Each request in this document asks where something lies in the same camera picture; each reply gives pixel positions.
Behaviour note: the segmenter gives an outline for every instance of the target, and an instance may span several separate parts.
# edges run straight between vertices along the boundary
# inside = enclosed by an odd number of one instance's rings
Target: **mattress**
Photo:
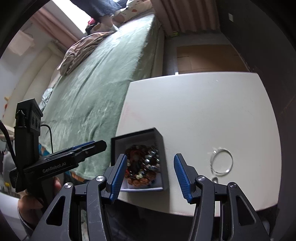
[[[111,138],[129,83],[154,75],[155,56],[163,51],[158,41],[160,29],[154,13],[127,22],[55,85],[42,118],[52,129],[54,152],[91,140],[107,143],[105,152],[87,158],[73,170],[78,176],[92,179],[109,166]],[[50,151],[45,128],[39,142]]]

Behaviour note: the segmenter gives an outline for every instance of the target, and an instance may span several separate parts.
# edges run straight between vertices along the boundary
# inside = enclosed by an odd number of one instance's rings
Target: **metal screw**
[[[101,181],[103,181],[104,179],[105,179],[104,176],[97,176],[97,177],[96,177],[96,180],[97,180],[98,182],[101,182]]]
[[[236,184],[236,183],[229,183],[229,186],[230,186],[231,188],[237,188],[237,184]]]
[[[213,178],[212,178],[212,182],[213,182],[213,183],[218,183],[218,177],[213,177]]]
[[[64,185],[64,187],[65,187],[65,188],[70,188],[70,187],[72,187],[72,183],[66,183],[66,184]]]
[[[202,175],[199,175],[199,176],[197,177],[197,179],[201,182],[201,181],[203,181],[203,180],[205,179],[205,177],[202,176]]]

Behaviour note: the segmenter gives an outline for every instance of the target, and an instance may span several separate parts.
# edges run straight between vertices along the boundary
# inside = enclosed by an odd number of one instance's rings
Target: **silver bangle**
[[[215,157],[216,157],[219,153],[221,153],[221,152],[226,152],[226,153],[228,153],[228,154],[230,155],[230,157],[231,157],[231,166],[230,166],[226,171],[224,171],[224,172],[216,172],[216,171],[213,169],[213,162],[214,162],[214,160],[215,160]],[[220,176],[224,176],[224,175],[228,174],[228,173],[231,171],[232,167],[233,167],[233,157],[232,157],[231,153],[230,153],[228,150],[226,150],[226,149],[224,149],[224,148],[219,148],[219,149],[217,149],[217,150],[215,150],[215,151],[213,152],[213,154],[212,154],[212,156],[211,156],[211,159],[210,159],[210,165],[211,165],[211,171],[212,171],[212,173],[214,172],[214,173],[216,173],[216,174],[218,174],[218,175],[220,175]]]

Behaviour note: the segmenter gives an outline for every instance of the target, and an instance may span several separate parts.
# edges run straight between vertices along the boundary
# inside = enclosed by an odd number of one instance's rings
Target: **pillow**
[[[116,25],[122,24],[130,20],[131,18],[139,15],[152,8],[150,0],[128,0],[126,3],[127,8],[123,9],[121,13],[113,17],[113,22]]]
[[[150,0],[128,0],[126,6],[126,8],[120,9],[119,13],[112,17],[114,25],[117,27],[127,22],[131,18],[151,9],[152,3]],[[110,28],[108,26],[98,23],[92,28],[91,33],[109,31]]]

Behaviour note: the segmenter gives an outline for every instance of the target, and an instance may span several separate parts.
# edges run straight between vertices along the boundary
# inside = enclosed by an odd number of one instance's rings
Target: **blue gripper pad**
[[[186,164],[183,156],[180,153],[176,154],[174,157],[174,169],[183,197],[187,200],[188,203],[191,203],[193,199],[191,189],[192,187],[195,187],[195,177],[197,177],[198,174],[193,167],[190,167],[194,169],[194,171],[192,172],[193,175],[191,173],[187,173],[188,167],[190,166]]]
[[[126,167],[127,167],[127,157],[126,157],[126,155],[124,155],[119,163],[119,167],[117,169],[117,172],[116,172],[115,177],[114,177],[112,184],[111,184],[110,200],[112,203],[118,198],[120,188],[122,185],[122,181],[124,178],[124,173],[126,171]]]
[[[89,142],[83,143],[83,144],[78,145],[78,146],[73,146],[73,147],[72,147],[72,150],[78,149],[78,148],[80,148],[80,147],[86,146],[86,145],[91,144],[91,143],[94,143],[94,142],[95,142],[95,141],[89,141]]]

